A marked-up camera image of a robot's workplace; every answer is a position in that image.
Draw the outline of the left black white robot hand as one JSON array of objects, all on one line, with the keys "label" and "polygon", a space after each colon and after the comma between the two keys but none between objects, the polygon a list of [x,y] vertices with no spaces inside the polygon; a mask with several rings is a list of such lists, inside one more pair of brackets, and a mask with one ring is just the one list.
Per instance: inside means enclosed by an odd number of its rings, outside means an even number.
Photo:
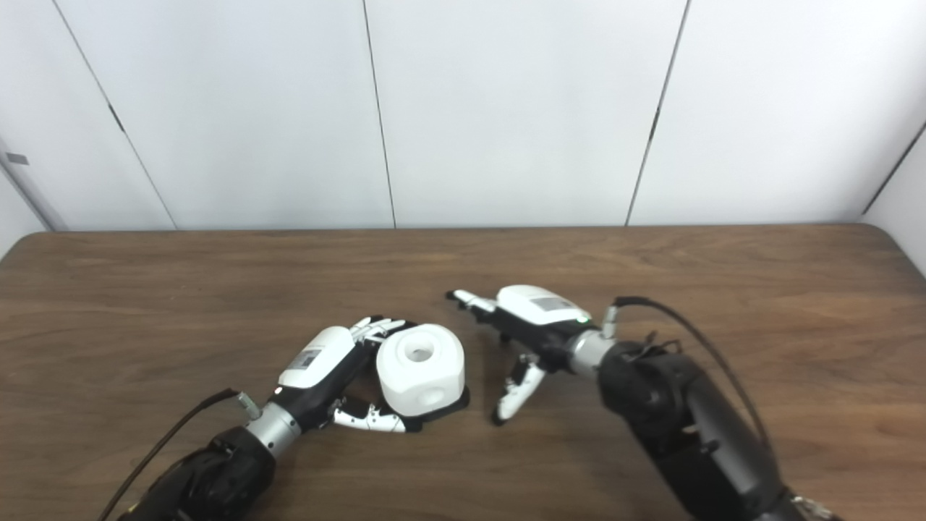
[{"label": "left black white robot hand", "polygon": [[269,402],[286,412],[289,423],[303,433],[329,423],[358,430],[421,432],[422,421],[404,418],[386,402],[366,403],[345,394],[385,340],[414,326],[414,322],[374,315],[351,327],[322,330],[282,372]]}]

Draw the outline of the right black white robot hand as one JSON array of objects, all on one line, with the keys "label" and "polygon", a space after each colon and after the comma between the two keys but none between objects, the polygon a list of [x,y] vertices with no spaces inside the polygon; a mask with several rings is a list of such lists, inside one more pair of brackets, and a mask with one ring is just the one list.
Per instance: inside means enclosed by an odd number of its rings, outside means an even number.
[{"label": "right black white robot hand", "polygon": [[506,286],[493,299],[454,289],[446,299],[469,311],[477,323],[492,326],[502,344],[522,348],[490,417],[497,426],[522,409],[546,375],[571,372],[575,339],[595,329],[587,311],[542,287]]}]

